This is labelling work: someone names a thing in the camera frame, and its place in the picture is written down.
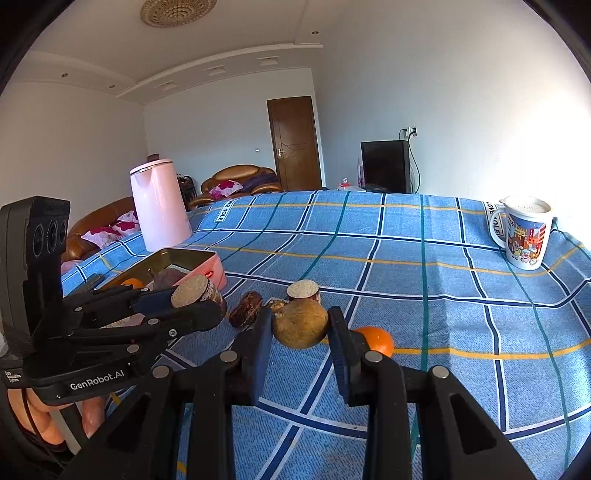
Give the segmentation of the person's left hand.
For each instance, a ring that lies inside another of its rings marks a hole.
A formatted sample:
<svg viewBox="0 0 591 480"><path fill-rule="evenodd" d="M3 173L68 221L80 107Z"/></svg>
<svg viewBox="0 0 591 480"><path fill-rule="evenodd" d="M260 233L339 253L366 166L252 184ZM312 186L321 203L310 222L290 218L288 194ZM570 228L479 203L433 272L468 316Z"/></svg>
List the person's left hand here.
<svg viewBox="0 0 591 480"><path fill-rule="evenodd" d="M20 425L28 432L34 433L36 426L41 438L50 445L59 445L64 437L57 428L50 413L67 408L67 405L45 405L32 389L26 390L27 403L24 403L21 390L9 389L8 404ZM94 397L77 403L82 418L82 427L88 438L102 425L105 419L105 399Z"/></svg>

